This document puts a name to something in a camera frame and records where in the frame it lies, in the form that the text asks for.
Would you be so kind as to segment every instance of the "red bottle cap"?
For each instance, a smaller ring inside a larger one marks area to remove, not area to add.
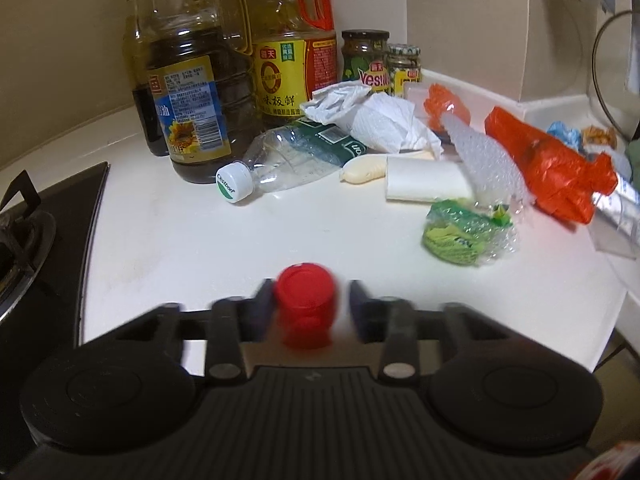
[[[335,318],[335,284],[324,267],[287,267],[278,277],[274,291],[288,346],[320,348],[329,344],[328,330]]]

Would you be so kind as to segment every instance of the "large plastic bottle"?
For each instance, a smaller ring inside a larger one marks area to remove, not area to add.
[[[127,7],[127,19],[122,38],[122,55],[129,76],[133,101],[138,110],[149,150],[156,156],[169,155],[162,126],[158,122],[154,98],[146,79],[149,46],[144,23],[145,12],[142,9],[143,1],[127,0]]]
[[[314,90],[338,81],[331,0],[249,2],[258,105],[265,126],[282,126],[302,116]]]
[[[229,202],[318,180],[367,151],[338,126],[298,119],[254,139],[242,161],[218,170],[218,189]]]
[[[220,0],[152,0],[149,86],[175,171],[190,182],[215,182],[262,130],[246,2],[236,1],[238,50],[225,40]]]

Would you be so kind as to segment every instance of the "white bottle cap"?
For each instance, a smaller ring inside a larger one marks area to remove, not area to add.
[[[242,162],[232,162],[218,170],[216,183],[222,196],[229,202],[239,202],[254,192],[251,172]]]

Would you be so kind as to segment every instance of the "cooking oil bottle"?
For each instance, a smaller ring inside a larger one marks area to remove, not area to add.
[[[174,169],[189,182],[215,182],[262,130],[246,1],[236,1],[238,50],[225,40],[220,0],[152,0],[149,86]]]
[[[145,133],[146,145],[156,156],[169,155],[164,140],[162,127],[158,122],[156,105],[146,79],[146,62],[148,59],[148,37],[146,36],[145,12],[142,0],[127,0],[127,19],[122,38],[122,55],[133,101],[136,104],[140,123]]]
[[[337,82],[331,0],[250,0],[258,106],[268,128],[302,115],[314,90]]]

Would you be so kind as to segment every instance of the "black jar lid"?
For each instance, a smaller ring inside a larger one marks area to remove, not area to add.
[[[345,40],[388,40],[389,33],[386,30],[344,30],[342,38]]]

